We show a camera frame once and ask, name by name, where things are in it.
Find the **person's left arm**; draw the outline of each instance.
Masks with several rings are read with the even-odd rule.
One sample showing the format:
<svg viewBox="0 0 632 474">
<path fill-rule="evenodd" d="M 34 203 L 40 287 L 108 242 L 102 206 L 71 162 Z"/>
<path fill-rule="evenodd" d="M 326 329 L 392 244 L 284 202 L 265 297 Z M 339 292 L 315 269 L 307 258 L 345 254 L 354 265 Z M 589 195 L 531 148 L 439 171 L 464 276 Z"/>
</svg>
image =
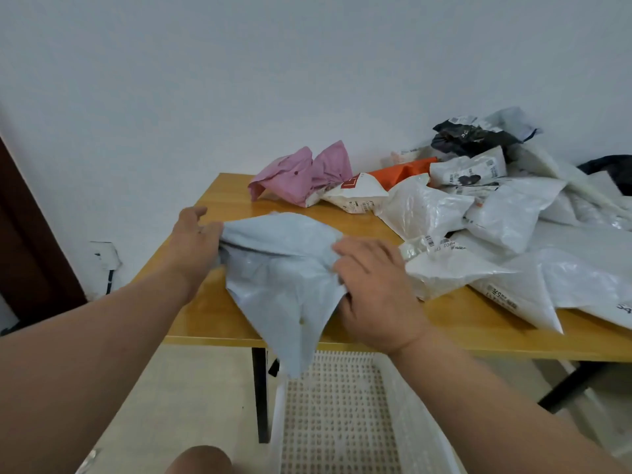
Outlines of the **person's left arm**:
<svg viewBox="0 0 632 474">
<path fill-rule="evenodd" d="M 217 256 L 221 223 L 186 208 L 166 261 L 96 302 L 0 338 L 5 473 L 74 473 Z"/>
</svg>

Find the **table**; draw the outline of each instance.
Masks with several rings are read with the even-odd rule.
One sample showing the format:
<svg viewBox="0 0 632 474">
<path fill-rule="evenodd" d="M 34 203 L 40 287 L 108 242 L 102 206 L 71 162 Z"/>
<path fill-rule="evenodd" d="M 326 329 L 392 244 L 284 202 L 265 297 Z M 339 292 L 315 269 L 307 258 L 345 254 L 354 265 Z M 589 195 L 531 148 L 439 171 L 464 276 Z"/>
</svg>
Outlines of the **table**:
<svg viewBox="0 0 632 474">
<path fill-rule="evenodd" d="M 300 208 L 280 199 L 250 201 L 252 175 L 221 173 L 196 205 L 208 207 L 201 222 L 233 221 L 271 212 L 295 212 L 329 224 L 344 234 L 371 236 L 396 245 L 402 240 L 372 214 L 347 214 L 326 202 Z M 168 240 L 155 252 L 138 277 L 160 262 Z M 632 361 L 632 331 L 577 310 L 558 310 L 565 335 L 536 329 L 485 296 L 462 287 L 425 303 L 430 321 L 465 350 L 477 356 L 508 355 L 540 359 L 601 361 L 583 363 L 545 398 L 541 405 L 554 411 L 609 362 Z M 265 342 L 225 290 L 224 270 L 211 271 L 195 299 L 179 312 L 164 342 L 253 348 L 253 369 L 260 441 L 267 439 Z M 336 314 L 325 327 L 320 350 L 367 351 L 353 342 Z"/>
</svg>

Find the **person's right arm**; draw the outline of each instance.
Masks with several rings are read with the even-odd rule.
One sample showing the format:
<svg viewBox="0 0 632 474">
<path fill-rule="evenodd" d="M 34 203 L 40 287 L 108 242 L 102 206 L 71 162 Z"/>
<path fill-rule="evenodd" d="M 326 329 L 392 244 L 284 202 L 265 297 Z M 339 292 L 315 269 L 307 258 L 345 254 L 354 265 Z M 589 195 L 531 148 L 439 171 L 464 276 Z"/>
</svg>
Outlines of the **person's right arm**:
<svg viewBox="0 0 632 474">
<path fill-rule="evenodd" d="M 469 474 L 625 473 L 565 422 L 510 389 L 423 314 L 397 248 L 344 238 L 334 269 L 350 292 L 340 312 L 359 341 L 391 358 Z"/>
</svg>

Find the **power outlet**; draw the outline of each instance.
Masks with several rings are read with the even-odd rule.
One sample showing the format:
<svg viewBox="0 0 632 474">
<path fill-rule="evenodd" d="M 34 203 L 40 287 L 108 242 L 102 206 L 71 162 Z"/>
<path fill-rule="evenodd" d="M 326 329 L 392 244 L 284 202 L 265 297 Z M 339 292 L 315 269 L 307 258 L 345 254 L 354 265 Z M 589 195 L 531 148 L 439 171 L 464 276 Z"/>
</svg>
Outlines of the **power outlet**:
<svg viewBox="0 0 632 474">
<path fill-rule="evenodd" d="M 108 241 L 91 241 L 92 253 L 99 260 L 101 267 L 106 271 L 117 270 L 121 266 L 114 243 Z"/>
</svg>

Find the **hand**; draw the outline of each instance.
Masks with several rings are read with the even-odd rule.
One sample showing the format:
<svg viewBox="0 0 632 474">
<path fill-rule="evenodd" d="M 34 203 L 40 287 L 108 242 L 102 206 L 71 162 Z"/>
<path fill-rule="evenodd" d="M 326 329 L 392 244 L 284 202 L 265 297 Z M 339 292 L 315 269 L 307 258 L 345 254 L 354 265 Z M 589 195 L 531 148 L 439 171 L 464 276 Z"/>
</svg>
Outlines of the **hand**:
<svg viewBox="0 0 632 474">
<path fill-rule="evenodd" d="M 338 306 L 347 331 L 387 355 L 419 339 L 429 322 L 398 248 L 379 239 L 343 238 L 333 250 L 342 256 L 334 271 L 351 295 Z"/>
<path fill-rule="evenodd" d="M 184 275 L 190 283 L 192 296 L 213 266 L 219 237 L 224 229 L 224 224 L 217 221 L 199 226 L 198 221 L 205 213 L 205 206 L 193 206 L 180 211 L 165 258 L 165 267 Z"/>
</svg>

